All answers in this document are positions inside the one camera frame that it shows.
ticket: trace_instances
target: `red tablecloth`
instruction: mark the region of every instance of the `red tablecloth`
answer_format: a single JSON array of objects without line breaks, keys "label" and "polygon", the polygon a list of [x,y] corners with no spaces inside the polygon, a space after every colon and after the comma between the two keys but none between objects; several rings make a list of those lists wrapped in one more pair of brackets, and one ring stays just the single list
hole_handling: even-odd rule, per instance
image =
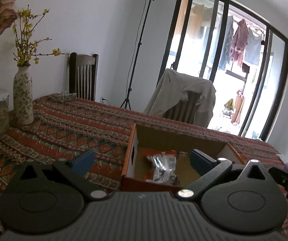
[{"label": "red tablecloth", "polygon": [[[247,162],[260,160],[266,167],[283,167],[269,144],[151,117],[142,113],[77,99],[60,103],[55,95],[34,102],[34,122],[11,128],[0,137],[0,193],[25,159],[50,164],[72,159],[85,148],[96,152],[96,162],[85,177],[109,190],[118,190],[129,135],[134,123],[194,137],[230,143]],[[283,232],[288,230],[288,217]]]}]

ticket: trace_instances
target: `cardboard box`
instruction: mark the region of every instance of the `cardboard box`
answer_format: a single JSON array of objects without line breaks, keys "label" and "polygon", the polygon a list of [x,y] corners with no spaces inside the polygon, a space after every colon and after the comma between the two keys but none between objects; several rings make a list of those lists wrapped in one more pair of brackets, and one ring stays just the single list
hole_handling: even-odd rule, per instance
[{"label": "cardboard box", "polygon": [[[187,155],[180,155],[176,161],[175,174],[180,180],[180,187],[144,181],[152,168],[151,162],[142,154],[145,148],[160,151],[176,150],[177,152],[187,153]],[[128,143],[120,190],[177,192],[200,178],[200,175],[190,165],[189,155],[193,149],[198,149],[213,159],[225,157],[235,164],[244,164],[239,154],[230,144],[135,124]]]}]

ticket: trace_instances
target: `wooden chair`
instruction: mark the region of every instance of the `wooden chair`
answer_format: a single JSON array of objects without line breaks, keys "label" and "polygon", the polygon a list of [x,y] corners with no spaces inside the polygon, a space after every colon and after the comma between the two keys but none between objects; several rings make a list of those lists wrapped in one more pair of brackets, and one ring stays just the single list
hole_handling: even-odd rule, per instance
[{"label": "wooden chair", "polygon": [[163,115],[164,118],[185,122],[188,124],[193,124],[194,116],[198,106],[196,102],[199,100],[200,95],[195,92],[187,92],[188,100],[180,100],[173,108],[170,108]]},{"label": "wooden chair", "polygon": [[78,98],[95,100],[98,54],[71,53],[69,58],[69,93]]}]

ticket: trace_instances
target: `ribbed gray surface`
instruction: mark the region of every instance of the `ribbed gray surface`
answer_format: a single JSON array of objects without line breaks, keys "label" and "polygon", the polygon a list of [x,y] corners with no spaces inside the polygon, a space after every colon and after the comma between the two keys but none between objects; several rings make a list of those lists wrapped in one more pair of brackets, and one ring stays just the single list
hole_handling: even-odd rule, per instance
[{"label": "ribbed gray surface", "polygon": [[89,204],[67,229],[43,236],[7,231],[0,241],[287,241],[278,232],[238,236],[209,224],[193,203],[169,193],[116,192],[106,201]]}]

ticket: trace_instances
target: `vase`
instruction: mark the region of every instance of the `vase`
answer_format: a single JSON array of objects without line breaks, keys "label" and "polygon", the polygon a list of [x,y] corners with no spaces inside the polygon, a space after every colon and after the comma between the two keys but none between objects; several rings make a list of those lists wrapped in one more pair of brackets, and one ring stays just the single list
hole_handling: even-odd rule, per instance
[{"label": "vase", "polygon": [[18,125],[28,125],[34,121],[33,80],[28,73],[29,66],[18,66],[14,78],[14,117]]}]

